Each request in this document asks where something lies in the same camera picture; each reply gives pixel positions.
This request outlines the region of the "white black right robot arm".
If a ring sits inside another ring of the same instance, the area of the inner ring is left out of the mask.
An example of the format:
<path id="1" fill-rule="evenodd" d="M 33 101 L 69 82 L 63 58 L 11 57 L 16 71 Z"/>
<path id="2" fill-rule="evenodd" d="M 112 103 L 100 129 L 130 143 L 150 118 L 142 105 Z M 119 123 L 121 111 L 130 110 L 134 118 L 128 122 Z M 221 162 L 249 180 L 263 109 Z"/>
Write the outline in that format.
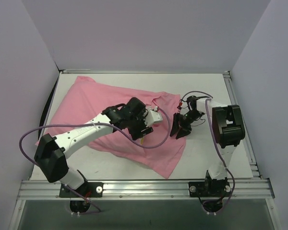
<path id="1" fill-rule="evenodd" d="M 208 96 L 190 96 L 186 103 L 189 109 L 187 113 L 178 112 L 173 115 L 170 136 L 179 139 L 189 135 L 192 123 L 207 115 L 218 160 L 207 170 L 203 190 L 209 196 L 214 196 L 219 191 L 228 193 L 231 191 L 228 183 L 228 166 L 234 150 L 245 138 L 240 107 L 236 104 L 218 103 Z"/>

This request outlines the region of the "pink fabric pillowcase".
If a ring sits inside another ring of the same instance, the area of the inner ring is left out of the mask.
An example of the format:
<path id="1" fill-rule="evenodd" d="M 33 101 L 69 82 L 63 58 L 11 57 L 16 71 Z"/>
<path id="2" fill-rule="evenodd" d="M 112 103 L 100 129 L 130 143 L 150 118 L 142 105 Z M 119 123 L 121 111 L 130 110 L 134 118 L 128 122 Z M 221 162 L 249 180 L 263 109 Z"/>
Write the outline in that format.
<path id="1" fill-rule="evenodd" d="M 180 161 L 186 138 L 166 136 L 180 96 L 169 92 L 115 87 L 79 76 L 62 101 L 53 104 L 48 133 L 57 135 L 67 132 L 72 124 L 88 122 L 107 107 L 126 103 L 132 97 L 148 106 L 163 109 L 163 122 L 144 137 L 142 147 L 115 132 L 90 142 L 73 154 L 68 160 L 69 165 L 80 170 L 88 179 L 167 179 Z"/>

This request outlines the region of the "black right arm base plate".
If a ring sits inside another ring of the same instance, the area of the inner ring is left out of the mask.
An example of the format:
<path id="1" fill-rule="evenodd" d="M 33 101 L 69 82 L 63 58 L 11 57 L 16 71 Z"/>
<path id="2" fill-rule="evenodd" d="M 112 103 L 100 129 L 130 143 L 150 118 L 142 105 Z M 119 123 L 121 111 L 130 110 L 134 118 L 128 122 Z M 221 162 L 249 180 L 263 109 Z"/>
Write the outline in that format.
<path id="1" fill-rule="evenodd" d="M 205 182 L 188 182 L 189 196 L 200 198 L 222 198 L 228 197 L 231 192 L 227 184 L 207 184 Z"/>

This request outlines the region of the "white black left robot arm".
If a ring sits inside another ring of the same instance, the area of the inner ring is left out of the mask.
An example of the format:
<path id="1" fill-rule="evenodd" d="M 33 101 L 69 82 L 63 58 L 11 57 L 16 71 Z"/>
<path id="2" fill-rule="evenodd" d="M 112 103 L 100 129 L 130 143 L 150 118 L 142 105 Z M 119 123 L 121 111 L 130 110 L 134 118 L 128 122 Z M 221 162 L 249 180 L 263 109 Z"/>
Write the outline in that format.
<path id="1" fill-rule="evenodd" d="M 43 135 L 34 159 L 50 183 L 67 184 L 76 197 L 82 197 L 87 193 L 87 184 L 78 171 L 68 166 L 69 157 L 89 142 L 119 129 L 128 129 L 133 140 L 142 138 L 151 133 L 153 124 L 160 120 L 158 112 L 147 109 L 144 103 L 133 97 L 121 108 L 106 108 L 79 128 L 56 136 Z"/>

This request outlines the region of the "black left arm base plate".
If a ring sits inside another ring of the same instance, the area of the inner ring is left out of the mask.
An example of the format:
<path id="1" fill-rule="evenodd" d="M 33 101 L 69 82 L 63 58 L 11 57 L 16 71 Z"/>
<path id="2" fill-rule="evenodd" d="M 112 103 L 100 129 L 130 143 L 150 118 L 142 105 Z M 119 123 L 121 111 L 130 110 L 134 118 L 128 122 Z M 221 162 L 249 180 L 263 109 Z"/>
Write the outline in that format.
<path id="1" fill-rule="evenodd" d="M 102 197 L 103 194 L 103 186 L 102 182 L 87 182 L 86 184 L 81 185 L 75 191 L 86 198 L 99 198 Z M 61 185 L 60 198 L 80 198 L 77 194 L 71 192 L 64 185 Z"/>

